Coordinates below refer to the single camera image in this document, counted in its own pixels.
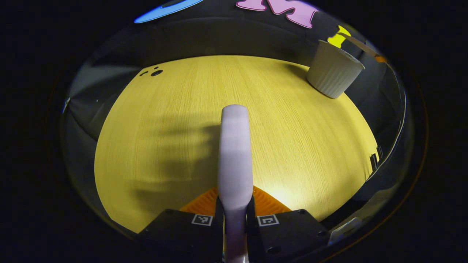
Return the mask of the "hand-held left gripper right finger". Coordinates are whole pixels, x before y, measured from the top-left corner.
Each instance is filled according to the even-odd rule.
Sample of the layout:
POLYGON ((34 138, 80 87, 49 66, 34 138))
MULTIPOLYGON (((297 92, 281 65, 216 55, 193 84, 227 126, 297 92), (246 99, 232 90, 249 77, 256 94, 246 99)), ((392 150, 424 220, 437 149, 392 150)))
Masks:
POLYGON ((326 247, 331 233, 305 209, 291 210, 259 187, 247 206, 250 262, 295 262, 326 247))

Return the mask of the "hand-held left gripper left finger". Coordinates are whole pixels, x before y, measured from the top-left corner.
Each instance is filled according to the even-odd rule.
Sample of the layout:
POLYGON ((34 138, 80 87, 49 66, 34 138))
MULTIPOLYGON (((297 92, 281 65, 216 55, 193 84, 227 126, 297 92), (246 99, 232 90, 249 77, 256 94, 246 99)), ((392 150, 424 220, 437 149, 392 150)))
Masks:
POLYGON ((216 187, 179 210, 165 209, 137 235, 160 263, 222 263, 224 209, 216 187))

